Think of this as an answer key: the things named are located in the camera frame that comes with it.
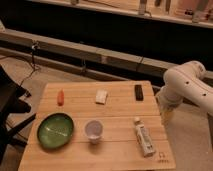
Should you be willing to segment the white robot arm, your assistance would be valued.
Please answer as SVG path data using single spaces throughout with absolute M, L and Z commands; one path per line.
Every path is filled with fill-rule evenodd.
M 189 61 L 169 68 L 163 75 L 164 85 L 156 94 L 162 123 L 173 117 L 173 110 L 186 98 L 213 117 L 213 87 L 202 79 L 206 73 L 199 61 Z

